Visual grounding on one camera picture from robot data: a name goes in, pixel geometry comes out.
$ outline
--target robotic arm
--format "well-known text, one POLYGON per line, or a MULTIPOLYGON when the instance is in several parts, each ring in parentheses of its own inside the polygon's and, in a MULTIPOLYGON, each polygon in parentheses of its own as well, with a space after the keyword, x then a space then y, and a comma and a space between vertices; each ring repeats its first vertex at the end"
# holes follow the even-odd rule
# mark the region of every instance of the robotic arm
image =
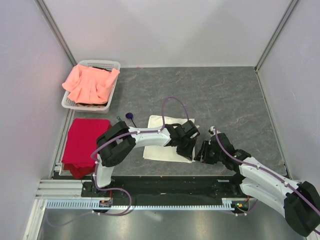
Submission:
MULTIPOLYGON (((293 186, 305 199, 320 209, 320 196, 316 188, 305 181, 300 183, 288 179, 267 168, 258 162, 249 153, 235 149, 224 133, 218 132, 217 137, 224 150, 234 158, 241 160, 239 163, 229 157, 218 144, 214 127, 209 130, 211 138, 202 143, 201 149, 194 158, 204 164, 221 162, 227 169, 235 171, 236 192, 252 196, 279 212, 287 223, 297 233, 308 236, 319 224, 320 216, 287 184, 293 186), (283 179, 281 183, 274 176, 283 179)), ((99 166, 97 169, 96 184, 99 188, 111 183, 111 175, 116 165, 121 163, 129 152, 138 147, 164 146, 177 147, 177 154, 192 160, 192 151, 200 134, 195 124, 188 120, 184 124, 166 124, 157 128, 133 128, 120 121, 97 139, 97 146, 104 145, 109 140, 123 134, 128 135, 114 141, 99 151, 99 166)))

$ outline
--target red fabric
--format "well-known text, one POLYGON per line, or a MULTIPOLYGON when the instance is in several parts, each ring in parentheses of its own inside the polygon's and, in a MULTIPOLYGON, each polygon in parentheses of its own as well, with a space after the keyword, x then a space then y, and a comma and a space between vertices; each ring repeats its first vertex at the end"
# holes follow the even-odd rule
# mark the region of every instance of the red fabric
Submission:
POLYGON ((95 160, 91 159, 90 155, 97 148, 97 138, 110 127, 107 119, 76 118, 68 132, 62 163, 71 164, 75 169, 86 168, 78 172, 94 168, 95 160))
POLYGON ((95 167, 80 167, 76 168, 73 164, 65 163, 64 170, 69 170, 72 176, 76 179, 82 179, 85 175, 91 174, 95 171, 95 167))

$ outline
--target dark blue spoon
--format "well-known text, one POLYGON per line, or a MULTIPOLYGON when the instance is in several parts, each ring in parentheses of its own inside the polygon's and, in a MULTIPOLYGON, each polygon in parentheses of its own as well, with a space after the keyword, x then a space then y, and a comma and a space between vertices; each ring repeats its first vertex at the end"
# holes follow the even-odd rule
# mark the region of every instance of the dark blue spoon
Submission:
POLYGON ((125 115, 125 117, 126 117, 127 119, 130 119, 130 120, 132 121, 133 125, 134 125, 135 127, 137 127, 136 124, 135 124, 135 122, 134 122, 134 115, 132 114, 132 112, 128 112, 128 113, 125 115))

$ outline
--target white wall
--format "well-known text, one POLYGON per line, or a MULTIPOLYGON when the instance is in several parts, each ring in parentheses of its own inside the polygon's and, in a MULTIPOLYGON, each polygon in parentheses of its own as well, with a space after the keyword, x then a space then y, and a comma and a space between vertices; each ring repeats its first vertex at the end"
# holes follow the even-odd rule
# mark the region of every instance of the white wall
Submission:
POLYGON ((254 66, 290 0, 45 0, 77 61, 254 66))
POLYGON ((48 177, 71 65, 33 0, 0 7, 0 236, 20 240, 48 177))
POLYGON ((289 171, 320 189, 320 1, 302 0, 260 71, 289 171))

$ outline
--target white plastic basket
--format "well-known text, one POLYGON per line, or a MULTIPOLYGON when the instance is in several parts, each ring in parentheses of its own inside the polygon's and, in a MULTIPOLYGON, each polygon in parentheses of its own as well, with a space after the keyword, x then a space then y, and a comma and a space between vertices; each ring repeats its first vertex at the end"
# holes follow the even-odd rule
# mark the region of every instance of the white plastic basket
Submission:
MULTIPOLYGON (((79 62, 78 64, 86 66, 86 67, 98 67, 98 68, 104 68, 109 71, 111 71, 113 68, 120 70, 120 63, 117 61, 107 61, 107 60, 83 60, 79 62)), ((114 95, 114 91, 116 88, 118 77, 115 79, 113 88, 108 100, 108 103, 105 107, 85 107, 85 106, 76 106, 76 103, 74 101, 71 101, 68 98, 69 91, 65 91, 63 99, 62 99, 62 106, 66 109, 73 109, 77 112, 87 112, 87 113, 96 113, 96 114, 106 114, 109 112, 110 104, 112 97, 114 95)))

